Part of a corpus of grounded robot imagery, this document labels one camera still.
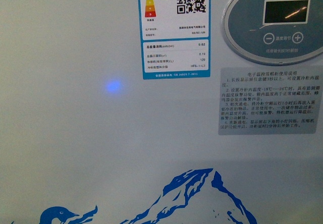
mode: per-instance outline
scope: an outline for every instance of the gray control panel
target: gray control panel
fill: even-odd
[[[256,63],[290,65],[323,52],[323,0],[231,0],[222,25],[232,50]]]

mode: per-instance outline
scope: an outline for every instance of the minus button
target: minus button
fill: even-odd
[[[267,33],[264,37],[263,37],[263,41],[265,44],[269,45],[272,44],[275,41],[275,35],[273,35],[272,33]]]

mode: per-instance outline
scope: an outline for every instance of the digital display screen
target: digital display screen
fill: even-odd
[[[310,0],[265,0],[263,24],[307,23]]]

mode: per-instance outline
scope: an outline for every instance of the plus button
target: plus button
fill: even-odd
[[[303,39],[304,39],[304,35],[301,32],[296,32],[292,36],[293,43],[295,43],[295,44],[301,43],[303,41]]]

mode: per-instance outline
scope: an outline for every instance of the blue light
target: blue light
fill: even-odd
[[[109,93],[118,93],[122,89],[122,84],[119,80],[113,80],[106,84],[106,90]]]

